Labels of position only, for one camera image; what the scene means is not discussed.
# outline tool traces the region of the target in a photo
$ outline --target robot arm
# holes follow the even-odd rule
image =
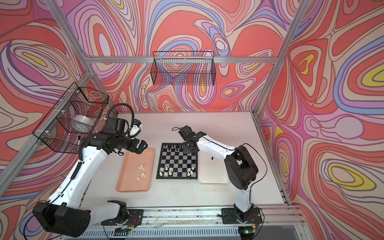
[[[249,186],[255,181],[256,174],[259,172],[246,147],[225,145],[203,132],[196,134],[189,126],[180,128],[179,134],[185,141],[183,143],[185,152],[203,151],[225,162],[229,180],[236,187],[235,209],[238,212],[238,218],[246,219],[247,214],[252,211]]]
[[[97,168],[114,149],[141,154],[147,148],[144,140],[138,145],[139,140],[134,138],[140,133],[140,121],[135,119],[127,131],[124,131],[125,123],[124,119],[107,117],[102,131],[90,134],[80,143],[76,165],[49,199],[45,203],[38,202],[32,210],[45,231],[78,237],[89,224],[108,219],[117,224],[126,221],[128,213],[124,202],[108,201],[92,209],[79,208]]]

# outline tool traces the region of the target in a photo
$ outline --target psychedelic patterned wall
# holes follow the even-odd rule
[[[269,49],[266,55],[276,56],[297,4],[64,0],[61,9],[89,56],[151,56],[152,51],[180,48],[212,49],[217,56],[252,56]]]
[[[0,1],[0,172],[62,93],[84,73],[43,0]],[[75,159],[42,145],[0,198],[0,239],[24,239],[38,201],[60,185]],[[35,219],[28,239],[46,239]]]
[[[315,0],[258,110],[315,239],[384,239],[384,2]]]
[[[227,76],[216,74],[214,86],[153,85],[150,67],[138,63],[93,64],[113,103],[128,103],[135,111],[250,111],[271,64],[231,63]]]
[[[212,50],[216,56],[276,56],[295,1],[63,1],[85,54],[151,56]],[[218,64],[214,87],[152,86],[151,64],[94,64],[114,103],[136,111],[253,110],[271,68]]]

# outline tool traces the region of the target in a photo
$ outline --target chessboard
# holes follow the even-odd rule
[[[197,179],[197,152],[184,153],[182,143],[163,143],[157,179]]]

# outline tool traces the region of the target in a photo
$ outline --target black wire basket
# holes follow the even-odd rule
[[[43,120],[33,131],[33,134],[54,152],[77,153],[79,139],[88,137],[97,125],[109,96],[94,88],[71,87],[62,95],[50,112],[58,111],[57,115],[44,130],[37,130]],[[61,109],[53,108],[66,93],[72,94],[69,101]]]
[[[215,85],[213,51],[155,51],[153,58],[153,85]]]

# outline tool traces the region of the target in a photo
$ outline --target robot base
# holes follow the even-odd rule
[[[263,222],[260,210],[253,207],[245,213],[235,206],[233,208],[222,208],[221,215],[224,224],[254,223],[257,226]]]
[[[119,226],[119,225],[130,225],[131,223],[136,222],[136,220],[133,220],[132,218],[129,219],[129,215],[137,217],[139,220],[138,223],[136,223],[136,226],[141,225],[141,220],[143,216],[144,210],[142,209],[127,209],[127,204],[125,202],[117,201],[117,200],[110,200],[108,202],[117,203],[120,205],[120,209],[118,212],[117,217],[114,219],[108,219],[101,222],[101,225],[103,226]]]

